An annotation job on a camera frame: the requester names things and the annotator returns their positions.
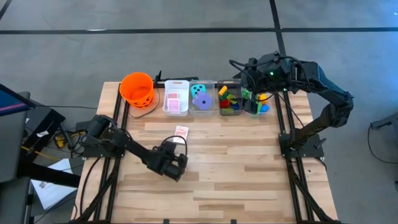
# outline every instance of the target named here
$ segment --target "orange bucket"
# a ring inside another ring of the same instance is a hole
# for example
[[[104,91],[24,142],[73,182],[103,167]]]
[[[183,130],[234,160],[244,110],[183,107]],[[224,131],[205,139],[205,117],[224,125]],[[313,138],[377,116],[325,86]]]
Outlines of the orange bucket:
[[[152,78],[143,72],[134,72],[123,78],[120,84],[120,95],[131,106],[145,108],[155,98]]]

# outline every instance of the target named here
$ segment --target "concrete floor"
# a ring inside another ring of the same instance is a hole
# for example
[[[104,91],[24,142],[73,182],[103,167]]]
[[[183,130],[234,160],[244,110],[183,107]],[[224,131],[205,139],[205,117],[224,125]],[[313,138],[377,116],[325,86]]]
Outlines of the concrete floor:
[[[398,2],[276,0],[281,27],[398,27]],[[0,30],[273,27],[269,1],[13,0]],[[397,32],[283,33],[288,55],[314,60],[354,99],[348,124],[321,133],[331,191],[346,223],[396,223],[398,166],[372,157],[370,122],[398,112]],[[273,32],[229,34],[0,35],[1,83],[46,105],[96,106],[106,81],[133,71],[153,77],[230,78],[228,59],[278,50]],[[314,117],[326,102],[309,95]],[[92,110],[59,109],[67,126]],[[371,132],[376,155],[398,161],[391,128]],[[58,157],[68,154],[46,149]],[[38,223],[67,222],[73,203]]]

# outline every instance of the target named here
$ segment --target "white plastic bin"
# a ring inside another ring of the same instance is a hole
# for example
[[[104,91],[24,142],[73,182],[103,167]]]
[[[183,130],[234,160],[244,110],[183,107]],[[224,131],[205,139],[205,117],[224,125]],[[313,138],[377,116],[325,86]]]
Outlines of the white plastic bin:
[[[206,88],[206,94],[211,98],[211,103],[208,108],[205,110],[201,110],[199,107],[195,106],[193,104],[193,94],[192,94],[192,87],[195,85],[201,85]],[[214,104],[215,104],[215,99],[214,99],[214,88],[215,83],[213,81],[209,80],[192,80],[189,82],[189,112],[194,115],[194,116],[210,116],[214,112]]]
[[[178,93],[180,99],[180,110],[169,111],[167,105],[167,94]],[[163,111],[167,116],[186,116],[188,114],[189,82],[186,80],[167,80],[164,83]]]

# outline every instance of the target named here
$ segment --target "yellow toy block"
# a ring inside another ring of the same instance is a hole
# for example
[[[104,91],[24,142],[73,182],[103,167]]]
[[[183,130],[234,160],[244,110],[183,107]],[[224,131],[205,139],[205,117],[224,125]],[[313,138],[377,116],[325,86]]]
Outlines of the yellow toy block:
[[[259,102],[261,102],[262,105],[267,104],[267,101],[265,100],[267,98],[267,95],[265,95],[264,93],[259,95],[258,100]]]
[[[227,87],[226,87],[226,86],[223,86],[223,87],[221,88],[221,90],[218,92],[218,95],[219,95],[219,96],[223,96],[227,90],[228,90]]]

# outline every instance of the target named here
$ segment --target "wooden table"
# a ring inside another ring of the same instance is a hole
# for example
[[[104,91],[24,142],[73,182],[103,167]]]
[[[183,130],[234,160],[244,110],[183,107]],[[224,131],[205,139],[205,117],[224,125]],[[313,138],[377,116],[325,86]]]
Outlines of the wooden table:
[[[113,115],[118,85],[104,83],[97,114]],[[229,223],[231,219],[238,223],[295,223],[286,164],[277,140],[280,129],[274,99],[269,100],[270,112],[260,116],[245,112],[240,116],[220,116],[217,110],[206,118],[179,118],[165,115],[164,89],[159,89],[159,93],[157,109],[140,119],[129,117],[127,130],[135,141],[151,149],[173,135],[177,125],[189,127],[187,169],[176,183],[126,153],[121,160],[112,223],[161,223],[165,218],[171,223]],[[291,94],[290,102],[305,124],[312,121],[305,92]],[[281,103],[288,131],[286,109]],[[141,113],[134,108],[130,112],[133,116]],[[177,150],[182,151],[183,147],[178,146]],[[85,162],[82,180],[94,160]],[[84,208],[98,192],[103,161],[97,163],[88,179]],[[326,214],[337,218],[324,166],[311,158],[304,158],[303,163],[311,194]],[[82,186],[83,181],[76,198],[78,206]],[[108,195],[104,198],[102,218]]]

